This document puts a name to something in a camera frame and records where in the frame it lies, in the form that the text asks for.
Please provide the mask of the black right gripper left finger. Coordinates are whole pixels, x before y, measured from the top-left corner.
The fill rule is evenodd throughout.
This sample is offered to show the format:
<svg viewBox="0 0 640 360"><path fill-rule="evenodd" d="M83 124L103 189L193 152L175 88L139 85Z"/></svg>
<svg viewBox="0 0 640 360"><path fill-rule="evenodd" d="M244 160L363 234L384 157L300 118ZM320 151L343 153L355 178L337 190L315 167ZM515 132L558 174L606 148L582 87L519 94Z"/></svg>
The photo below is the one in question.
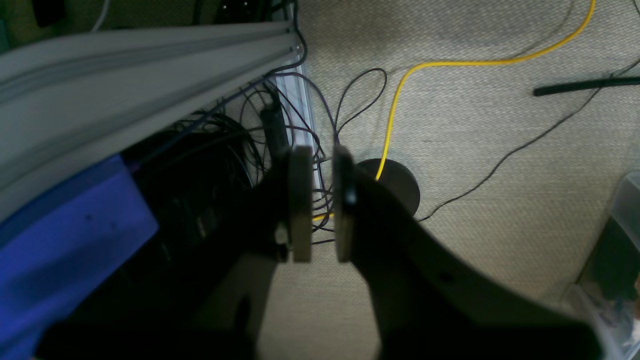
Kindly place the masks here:
<svg viewBox="0 0 640 360"><path fill-rule="evenodd" d="M253 360L278 264L311 260L313 150L276 156L172 261L144 246L38 343L42 360Z"/></svg>

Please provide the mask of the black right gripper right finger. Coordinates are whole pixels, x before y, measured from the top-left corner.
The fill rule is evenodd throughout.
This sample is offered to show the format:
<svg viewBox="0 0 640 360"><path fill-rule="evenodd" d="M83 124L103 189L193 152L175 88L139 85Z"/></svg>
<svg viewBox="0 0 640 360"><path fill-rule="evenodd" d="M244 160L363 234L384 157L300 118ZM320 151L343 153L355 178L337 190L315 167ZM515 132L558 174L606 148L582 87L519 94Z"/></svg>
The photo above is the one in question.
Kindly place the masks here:
<svg viewBox="0 0 640 360"><path fill-rule="evenodd" d="M334 239L368 286L380 360L601 360L587 323L528 300L440 244L334 146Z"/></svg>

